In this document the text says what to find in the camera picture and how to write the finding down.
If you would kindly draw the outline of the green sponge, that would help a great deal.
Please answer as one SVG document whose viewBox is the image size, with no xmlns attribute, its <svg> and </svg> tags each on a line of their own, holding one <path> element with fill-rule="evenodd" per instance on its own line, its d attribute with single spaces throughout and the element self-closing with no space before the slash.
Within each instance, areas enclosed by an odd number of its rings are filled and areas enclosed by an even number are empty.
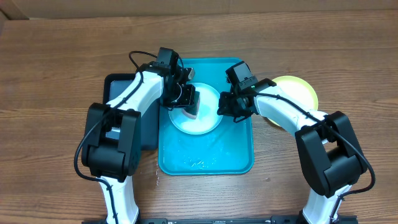
<svg viewBox="0 0 398 224">
<path fill-rule="evenodd" d="M 182 113 L 187 118 L 196 119 L 197 116 L 198 116 L 199 107 L 200 107 L 200 93 L 196 92 L 195 96 L 194 96 L 193 104 L 188 106 L 188 107 L 186 107 L 186 108 L 183 108 L 182 109 Z"/>
</svg>

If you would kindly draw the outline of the light blue plate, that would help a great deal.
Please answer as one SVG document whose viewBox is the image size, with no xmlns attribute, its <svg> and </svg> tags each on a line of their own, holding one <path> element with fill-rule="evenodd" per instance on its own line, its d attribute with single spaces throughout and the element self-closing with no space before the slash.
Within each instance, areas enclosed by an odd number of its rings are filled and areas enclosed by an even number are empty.
<svg viewBox="0 0 398 224">
<path fill-rule="evenodd" d="M 196 91 L 200 93 L 200 104 L 196 119 L 191 119 L 183 114 L 183 109 L 169 111 L 172 124 L 180 131 L 192 134 L 206 134 L 220 124 L 223 116 L 217 114 L 220 93 L 212 86 L 205 83 L 193 83 Z"/>
</svg>

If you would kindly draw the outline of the yellow plate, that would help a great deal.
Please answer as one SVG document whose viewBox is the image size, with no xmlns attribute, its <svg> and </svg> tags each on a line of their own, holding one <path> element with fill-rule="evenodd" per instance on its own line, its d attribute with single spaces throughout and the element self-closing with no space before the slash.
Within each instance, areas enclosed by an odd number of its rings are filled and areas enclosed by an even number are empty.
<svg viewBox="0 0 398 224">
<path fill-rule="evenodd" d="M 286 75 L 274 78 L 272 81 L 301 104 L 313 110 L 318 109 L 318 96 L 313 87 L 305 80 Z"/>
</svg>

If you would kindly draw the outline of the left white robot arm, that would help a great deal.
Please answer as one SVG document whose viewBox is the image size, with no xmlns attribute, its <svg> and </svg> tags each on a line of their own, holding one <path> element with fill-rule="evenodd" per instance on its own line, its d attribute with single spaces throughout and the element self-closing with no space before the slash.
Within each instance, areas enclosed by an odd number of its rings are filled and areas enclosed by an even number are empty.
<svg viewBox="0 0 398 224">
<path fill-rule="evenodd" d="M 139 208 L 134 199 L 132 177 L 143 149 L 153 149 L 159 137 L 159 103 L 166 108 L 197 104 L 195 87 L 189 82 L 192 68 L 135 74 L 111 74 L 107 80 L 130 84 L 106 103 L 93 103 L 86 117 L 85 133 L 73 165 L 82 179 L 97 182 L 107 209 L 102 223 L 136 223 Z"/>
</svg>

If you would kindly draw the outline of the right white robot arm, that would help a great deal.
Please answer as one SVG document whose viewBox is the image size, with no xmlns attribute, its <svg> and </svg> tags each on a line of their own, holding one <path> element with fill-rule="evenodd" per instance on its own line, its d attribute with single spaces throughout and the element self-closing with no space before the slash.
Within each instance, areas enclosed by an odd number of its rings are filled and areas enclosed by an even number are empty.
<svg viewBox="0 0 398 224">
<path fill-rule="evenodd" d="M 369 170 L 348 117 L 311 110 L 269 79 L 220 94 L 219 115 L 238 123 L 253 114 L 276 122 L 294 136 L 303 176 L 310 186 L 299 223 L 339 223 L 338 209 L 361 174 Z"/>
</svg>

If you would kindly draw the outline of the teal plastic tray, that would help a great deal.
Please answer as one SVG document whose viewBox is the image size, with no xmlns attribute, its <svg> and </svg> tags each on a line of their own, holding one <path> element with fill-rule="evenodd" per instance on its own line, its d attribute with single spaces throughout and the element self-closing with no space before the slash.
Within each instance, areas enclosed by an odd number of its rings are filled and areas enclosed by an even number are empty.
<svg viewBox="0 0 398 224">
<path fill-rule="evenodd" d="M 219 93 L 229 91 L 226 70 L 240 58 L 186 58 L 183 64 L 195 71 L 193 83 L 205 83 Z M 199 135 L 187 134 L 171 122 L 169 110 L 160 109 L 159 161 L 168 175 L 244 174 L 254 164 L 251 119 L 234 123 L 223 116 L 215 129 Z"/>
</svg>

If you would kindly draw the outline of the black water tray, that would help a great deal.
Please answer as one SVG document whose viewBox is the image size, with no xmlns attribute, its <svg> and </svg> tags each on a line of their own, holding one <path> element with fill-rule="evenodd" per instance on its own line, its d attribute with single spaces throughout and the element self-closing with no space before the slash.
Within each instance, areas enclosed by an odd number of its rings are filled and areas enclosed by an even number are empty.
<svg viewBox="0 0 398 224">
<path fill-rule="evenodd" d="M 119 96 L 135 79 L 135 73 L 112 73 L 104 80 L 103 104 Z M 155 151 L 159 144 L 159 101 L 141 113 L 141 150 Z"/>
</svg>

